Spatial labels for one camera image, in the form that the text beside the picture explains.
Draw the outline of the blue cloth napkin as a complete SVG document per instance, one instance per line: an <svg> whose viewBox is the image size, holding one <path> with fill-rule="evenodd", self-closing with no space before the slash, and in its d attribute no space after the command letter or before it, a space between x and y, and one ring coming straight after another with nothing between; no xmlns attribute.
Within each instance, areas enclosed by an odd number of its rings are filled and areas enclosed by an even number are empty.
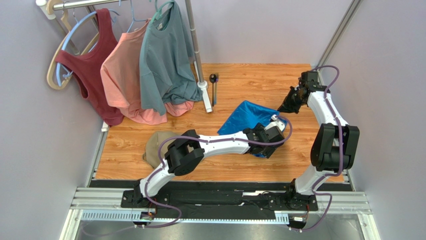
<svg viewBox="0 0 426 240"><path fill-rule="evenodd" d="M219 129L218 136L200 136L199 144L203 148L203 158L223 154L249 154L249 143L259 145L276 145L288 141L292 132L281 142L260 143L248 140L243 133L246 128L253 129L258 123L267 126L272 115L280 116L277 110L243 101Z"/></svg>

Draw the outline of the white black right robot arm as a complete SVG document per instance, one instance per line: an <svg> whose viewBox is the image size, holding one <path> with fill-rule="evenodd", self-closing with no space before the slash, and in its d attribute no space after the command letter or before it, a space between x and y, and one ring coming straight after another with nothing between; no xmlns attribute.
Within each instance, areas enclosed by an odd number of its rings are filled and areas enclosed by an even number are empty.
<svg viewBox="0 0 426 240"><path fill-rule="evenodd" d="M317 71L302 72L298 85L290 88L277 110L297 114L304 105L313 111L319 130L311 147L310 166L294 180L294 190L311 196L329 177L339 176L353 166L360 130L341 116L329 86L320 84Z"/></svg>

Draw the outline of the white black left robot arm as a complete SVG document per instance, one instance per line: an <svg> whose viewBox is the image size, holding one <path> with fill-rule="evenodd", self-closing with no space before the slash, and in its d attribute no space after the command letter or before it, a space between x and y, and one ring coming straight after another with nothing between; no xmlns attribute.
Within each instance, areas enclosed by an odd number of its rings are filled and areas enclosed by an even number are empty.
<svg viewBox="0 0 426 240"><path fill-rule="evenodd" d="M284 143L285 128L285 122L275 120L228 135L200 135L194 129L167 139L156 134L146 148L146 160L155 169L135 184L134 192L143 198L154 197L174 177L193 172L205 158L227 154L269 158Z"/></svg>

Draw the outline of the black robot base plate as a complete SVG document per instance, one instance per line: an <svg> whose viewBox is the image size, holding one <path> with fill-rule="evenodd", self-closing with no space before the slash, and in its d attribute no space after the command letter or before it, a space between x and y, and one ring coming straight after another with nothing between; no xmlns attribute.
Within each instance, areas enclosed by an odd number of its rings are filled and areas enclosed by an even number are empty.
<svg viewBox="0 0 426 240"><path fill-rule="evenodd" d="M286 191L242 190L167 190L162 189L151 198L163 205L182 206L256 206L272 211L319 210L314 195L292 195Z"/></svg>

